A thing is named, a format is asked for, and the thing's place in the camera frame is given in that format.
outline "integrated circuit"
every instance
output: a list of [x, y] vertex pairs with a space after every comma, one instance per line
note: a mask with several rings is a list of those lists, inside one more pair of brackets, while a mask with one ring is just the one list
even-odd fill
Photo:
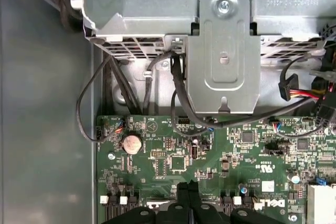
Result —
[[253, 132], [252, 131], [243, 131], [241, 133], [241, 139], [243, 143], [253, 143]]
[[185, 170], [184, 156], [172, 156], [170, 169], [174, 171], [184, 171]]
[[307, 151], [309, 147], [309, 140], [307, 138], [300, 138], [297, 142], [298, 151]]
[[227, 160], [223, 160], [222, 169], [223, 170], [229, 170], [229, 168], [230, 168], [230, 163]]

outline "microchip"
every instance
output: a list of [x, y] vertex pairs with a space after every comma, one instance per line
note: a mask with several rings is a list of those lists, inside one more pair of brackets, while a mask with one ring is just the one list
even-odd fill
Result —
[[241, 139], [243, 143], [253, 143], [253, 132], [252, 131], [243, 131], [241, 133]]
[[112, 204], [118, 203], [118, 197], [117, 196], [110, 196], [109, 203], [112, 203]]
[[171, 170], [185, 170], [184, 157], [172, 156]]
[[244, 197], [243, 198], [243, 202], [244, 202], [244, 204], [252, 204], [253, 203], [253, 201], [252, 201], [252, 197]]
[[227, 176], [229, 176], [229, 171], [228, 171], [228, 170], [223, 170], [223, 171], [222, 171], [222, 176], [223, 176], [223, 177], [227, 177]]
[[298, 151], [307, 151], [309, 146], [308, 139], [302, 138], [298, 139], [297, 150]]
[[231, 204], [232, 199], [231, 199], [231, 197], [225, 196], [225, 197], [223, 197], [223, 202], [224, 202], [224, 204]]
[[210, 151], [211, 145], [207, 139], [203, 139], [201, 143], [201, 147], [202, 147], [203, 152], [208, 152]]
[[293, 185], [293, 190], [294, 190], [294, 191], [301, 190], [301, 185], [300, 185], [300, 184], [294, 184], [294, 185]]
[[222, 168], [223, 168], [223, 170], [229, 170], [229, 168], [230, 168], [230, 163], [229, 163], [228, 161], [224, 160], [224, 161], [222, 162]]

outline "metal tab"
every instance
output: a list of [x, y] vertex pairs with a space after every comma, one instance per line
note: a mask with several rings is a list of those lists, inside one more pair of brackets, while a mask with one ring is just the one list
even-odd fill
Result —
[[250, 35], [250, 6], [250, 0], [199, 0], [200, 33], [188, 37], [187, 52], [187, 91], [196, 113], [253, 112], [260, 37]]

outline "white label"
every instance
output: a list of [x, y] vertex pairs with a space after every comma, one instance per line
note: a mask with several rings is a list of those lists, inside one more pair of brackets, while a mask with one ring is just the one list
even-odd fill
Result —
[[272, 173], [273, 172], [273, 168], [270, 165], [261, 165], [260, 169], [262, 173]]
[[260, 202], [263, 204], [264, 206], [268, 206], [268, 207], [285, 207], [285, 200], [284, 199], [280, 199], [280, 200], [270, 200], [270, 199], [261, 199]]
[[272, 181], [262, 181], [261, 182], [261, 191], [266, 193], [274, 192], [274, 180]]

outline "white connector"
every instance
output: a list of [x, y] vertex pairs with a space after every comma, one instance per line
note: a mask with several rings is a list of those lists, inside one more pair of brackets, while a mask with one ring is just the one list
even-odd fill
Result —
[[99, 203], [101, 203], [101, 204], [107, 204], [108, 202], [109, 202], [109, 196], [107, 196], [107, 195], [101, 195], [100, 196]]
[[128, 197], [127, 196], [120, 196], [120, 204], [127, 205]]
[[242, 204], [242, 198], [241, 198], [241, 196], [235, 196], [235, 197], [233, 197], [233, 204], [234, 205], [241, 205]]
[[336, 190], [330, 186], [308, 186], [307, 224], [334, 224]]

